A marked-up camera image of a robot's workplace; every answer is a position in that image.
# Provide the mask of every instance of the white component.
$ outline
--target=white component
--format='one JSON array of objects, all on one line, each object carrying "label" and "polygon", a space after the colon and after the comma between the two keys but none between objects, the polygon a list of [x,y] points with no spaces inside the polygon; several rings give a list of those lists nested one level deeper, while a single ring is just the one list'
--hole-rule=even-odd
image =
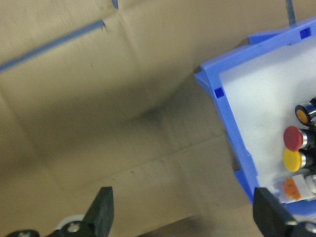
[{"label": "white component", "polygon": [[59,224],[56,227],[56,230],[60,230],[65,224],[68,224],[69,222],[72,221],[82,221],[84,218],[84,215],[74,215],[74,216],[68,216],[62,219]]},{"label": "white component", "polygon": [[302,174],[295,175],[292,177],[298,191],[301,194],[301,200],[314,199],[315,195],[309,189],[304,176]]},{"label": "white component", "polygon": [[293,177],[291,177],[291,179],[293,179],[298,192],[301,195],[301,199],[300,200],[295,200],[294,198],[288,198],[284,188],[282,186],[282,184],[284,184],[286,182],[286,180],[282,180],[280,182],[277,182],[273,185],[268,186],[267,188],[269,189],[269,191],[276,197],[278,198],[278,200],[281,203],[292,203],[292,202],[296,202],[296,201],[301,201],[301,200],[314,200],[316,198],[315,194],[313,193],[313,190],[316,191],[316,185],[313,182],[314,185],[314,189],[311,189],[310,186],[310,180],[311,180],[312,175],[307,176],[307,179],[304,179],[304,176],[302,174],[299,175],[295,175]]},{"label": "white component", "polygon": [[309,175],[305,178],[305,181],[307,183],[307,186],[310,188],[310,190],[316,194],[316,185],[315,185],[315,179],[316,175]]}]

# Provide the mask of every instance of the blue plastic tray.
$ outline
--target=blue plastic tray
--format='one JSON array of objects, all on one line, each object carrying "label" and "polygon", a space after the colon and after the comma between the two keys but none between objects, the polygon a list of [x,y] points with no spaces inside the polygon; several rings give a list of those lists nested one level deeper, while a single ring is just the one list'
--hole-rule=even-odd
[{"label": "blue plastic tray", "polygon": [[[234,49],[201,64],[201,72],[195,74],[199,85],[212,97],[219,116],[226,128],[228,140],[239,162],[235,176],[249,199],[253,202],[258,187],[257,170],[238,130],[234,115],[225,95],[220,74],[256,57],[286,45],[294,45],[316,35],[316,17],[309,18],[281,30],[260,32],[249,36],[250,45]],[[292,214],[316,216],[316,201],[298,201],[284,205]]]}]

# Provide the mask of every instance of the cardboard surface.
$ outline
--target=cardboard surface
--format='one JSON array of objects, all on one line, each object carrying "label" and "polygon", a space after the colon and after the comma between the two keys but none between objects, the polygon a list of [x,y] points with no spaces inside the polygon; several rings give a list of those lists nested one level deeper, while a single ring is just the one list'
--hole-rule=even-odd
[{"label": "cardboard surface", "polygon": [[[297,20],[313,15],[312,2],[294,1]],[[0,233],[46,235],[111,185],[111,237],[190,217],[209,236],[260,236],[193,71],[249,34],[287,25],[284,1],[118,4],[0,3],[0,63],[100,18],[106,24],[0,73]]]}]

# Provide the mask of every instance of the blue tape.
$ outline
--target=blue tape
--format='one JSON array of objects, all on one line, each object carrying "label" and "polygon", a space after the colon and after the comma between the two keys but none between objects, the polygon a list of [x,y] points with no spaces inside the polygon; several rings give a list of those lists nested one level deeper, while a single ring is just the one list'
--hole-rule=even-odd
[{"label": "blue tape", "polygon": [[112,0],[113,6],[118,9],[119,8],[119,3],[118,0]]},{"label": "blue tape", "polygon": [[8,62],[5,62],[5,63],[1,64],[0,65],[0,73],[5,71],[5,70],[7,70],[7,69],[9,69],[9,68],[12,68],[12,67],[20,64],[20,63],[22,63],[22,62],[24,62],[24,61],[26,61],[28,59],[31,59],[31,58],[33,58],[33,57],[35,57],[35,56],[37,56],[37,55],[39,55],[41,53],[44,53],[44,52],[46,52],[46,51],[48,51],[48,50],[50,50],[50,49],[52,49],[54,47],[57,47],[57,46],[59,46],[59,45],[61,45],[63,43],[66,43],[66,42],[68,42],[70,40],[73,40],[73,39],[75,39],[77,37],[80,37],[80,36],[82,36],[84,34],[87,34],[87,33],[91,32],[91,31],[93,31],[93,30],[96,30],[98,28],[103,28],[104,26],[105,26],[105,24],[104,24],[103,20],[99,20],[99,21],[94,22],[94,23],[92,23],[92,24],[90,24],[88,26],[85,26],[85,27],[83,27],[83,28],[81,28],[79,30],[76,30],[76,31],[74,31],[74,32],[72,32],[72,33],[70,33],[68,35],[62,36],[62,37],[60,37],[60,38],[58,38],[58,39],[56,39],[56,40],[54,40],[52,42],[49,42],[49,43],[47,43],[47,44],[45,44],[43,46],[40,46],[40,47],[38,47],[36,49],[33,49],[30,52],[22,55],[21,57],[14,58],[14,59],[12,59],[12,60],[10,60]]},{"label": "blue tape", "polygon": [[286,8],[287,8],[287,16],[288,16],[288,23],[293,25],[296,23],[295,20],[295,13],[292,0],[286,0]]}]

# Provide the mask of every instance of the white part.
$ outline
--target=white part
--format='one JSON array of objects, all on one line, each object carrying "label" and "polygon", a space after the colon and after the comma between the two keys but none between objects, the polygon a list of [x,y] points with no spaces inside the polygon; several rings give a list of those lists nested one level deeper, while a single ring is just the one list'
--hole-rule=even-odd
[{"label": "white part", "polygon": [[305,181],[307,183],[307,186],[310,188],[310,190],[316,194],[316,185],[315,185],[315,182],[313,180],[313,176],[312,175],[309,175],[305,178]]},{"label": "white part", "polygon": [[316,38],[311,38],[220,75],[261,187],[293,175],[283,165],[283,133],[288,126],[304,128],[294,108],[316,96],[315,65]]},{"label": "white part", "polygon": [[72,221],[82,221],[84,218],[84,215],[73,215],[68,216],[62,219],[59,224],[56,227],[56,230],[60,230],[65,224],[72,222]]},{"label": "white part", "polygon": [[314,199],[315,195],[309,189],[304,176],[302,174],[295,175],[292,177],[298,191],[301,194],[301,200]]}]

